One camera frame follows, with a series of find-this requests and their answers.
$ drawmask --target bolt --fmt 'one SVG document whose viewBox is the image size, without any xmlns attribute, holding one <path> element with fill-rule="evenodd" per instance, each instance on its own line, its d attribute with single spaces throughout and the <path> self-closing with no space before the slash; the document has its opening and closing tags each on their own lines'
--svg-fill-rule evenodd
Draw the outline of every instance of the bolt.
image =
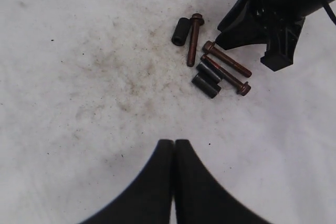
<svg viewBox="0 0 336 224">
<path fill-rule="evenodd" d="M 248 84 L 248 82 L 242 83 L 236 77 L 234 77 L 232 74 L 230 74 L 228 71 L 226 71 L 224 68 L 222 68 L 216 62 L 214 62 L 212 59 L 210 59 L 207 55 L 203 55 L 201 57 L 201 61 L 203 61 L 207 64 L 211 64 L 213 67 L 215 67 L 218 70 L 218 72 L 220 73 L 220 75 L 223 79 L 225 79 L 232 86 L 237 88 L 237 94 L 241 94 L 242 96 L 246 96 L 247 93 L 251 90 L 251 86 Z"/>
<path fill-rule="evenodd" d="M 251 77 L 252 73 L 250 70 L 236 62 L 234 59 L 230 58 L 228 55 L 225 53 L 219 51 L 217 48 L 215 48 L 215 43 L 211 41 L 207 41 L 205 45 L 203 46 L 203 51 L 206 54 L 212 54 L 215 56 L 217 59 L 221 60 L 225 64 L 229 65 L 232 67 L 234 70 L 237 72 L 241 73 L 245 77 Z"/>
<path fill-rule="evenodd" d="M 198 35 L 200 33 L 200 26 L 204 25 L 203 16 L 199 13 L 193 14 L 191 17 L 191 36 L 190 36 L 190 45 L 189 45 L 189 52 L 187 58 L 187 66 L 193 67 L 195 65 L 195 58 L 196 58 L 196 50 L 197 50 L 197 43 L 198 43 Z"/>
</svg>

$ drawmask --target black plastic bracket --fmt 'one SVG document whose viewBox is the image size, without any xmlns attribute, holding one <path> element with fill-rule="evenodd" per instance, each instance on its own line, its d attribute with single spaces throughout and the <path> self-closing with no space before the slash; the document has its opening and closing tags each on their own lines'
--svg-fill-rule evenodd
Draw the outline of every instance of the black plastic bracket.
<svg viewBox="0 0 336 224">
<path fill-rule="evenodd" d="M 261 63 L 273 71 L 293 64 L 305 17 L 334 0 L 238 0 L 218 26 L 216 43 L 229 50 L 266 44 Z"/>
</svg>

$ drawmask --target black rubber part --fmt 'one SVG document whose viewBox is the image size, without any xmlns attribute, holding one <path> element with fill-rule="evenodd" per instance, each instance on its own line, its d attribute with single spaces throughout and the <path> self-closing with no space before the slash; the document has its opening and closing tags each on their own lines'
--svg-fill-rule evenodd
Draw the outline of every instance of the black rubber part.
<svg viewBox="0 0 336 224">
<path fill-rule="evenodd" d="M 216 84 L 219 84 L 222 78 L 213 70 L 213 66 L 208 66 L 205 62 L 201 61 L 196 69 L 199 72 L 207 74 Z"/>
<path fill-rule="evenodd" d="M 211 99 L 215 98 L 222 89 L 209 76 L 202 72 L 198 73 L 193 78 L 192 83 L 201 89 Z"/>
<path fill-rule="evenodd" d="M 173 141 L 160 140 L 134 182 L 82 224 L 169 224 L 173 151 Z"/>
<path fill-rule="evenodd" d="M 178 21 L 175 32 L 172 37 L 172 43 L 176 46 L 182 47 L 184 46 L 189 31 L 191 28 L 191 21 L 188 18 L 180 18 Z"/>
<path fill-rule="evenodd" d="M 174 166 L 178 224 L 269 224 L 213 178 L 188 140 L 175 142 Z"/>
</svg>

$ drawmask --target stain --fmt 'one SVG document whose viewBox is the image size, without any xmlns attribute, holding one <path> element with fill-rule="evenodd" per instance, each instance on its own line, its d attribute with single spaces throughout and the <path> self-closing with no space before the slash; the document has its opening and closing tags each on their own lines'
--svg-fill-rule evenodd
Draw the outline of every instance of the stain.
<svg viewBox="0 0 336 224">
<path fill-rule="evenodd" d="M 148 75 L 154 74 L 154 72 L 155 72 L 155 65 L 154 65 L 152 59 L 150 59 L 150 62 L 148 63 L 148 65 L 146 67 L 146 71 L 147 71 Z"/>
<path fill-rule="evenodd" d="M 18 1 L 17 4 L 22 8 L 22 9 L 27 9 L 28 5 L 23 2 L 23 1 Z"/>
<path fill-rule="evenodd" d="M 117 102 L 118 107 L 125 112 L 131 111 L 131 105 L 129 103 Z"/>
</svg>

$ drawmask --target bolt thread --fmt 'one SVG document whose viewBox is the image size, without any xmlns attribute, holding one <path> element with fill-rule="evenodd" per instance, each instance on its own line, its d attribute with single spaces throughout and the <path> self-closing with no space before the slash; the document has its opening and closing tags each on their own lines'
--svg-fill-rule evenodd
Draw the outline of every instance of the bolt thread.
<svg viewBox="0 0 336 224">
<path fill-rule="evenodd" d="M 251 77 L 252 73 L 250 70 L 248 70 L 247 68 L 245 68 L 244 66 L 236 62 L 234 59 L 230 58 L 228 55 L 218 50 L 217 48 L 213 47 L 210 53 L 214 55 L 215 57 L 217 57 L 222 62 L 232 67 L 234 70 L 236 70 L 238 73 L 242 74 L 243 76 L 247 78 Z"/>
<path fill-rule="evenodd" d="M 190 45 L 189 45 L 189 52 L 187 58 L 187 66 L 193 67 L 195 65 L 196 59 L 196 51 L 197 51 L 197 42 L 198 42 L 198 34 L 200 33 L 200 27 L 198 22 L 193 22 L 191 36 L 190 36 Z"/>
</svg>

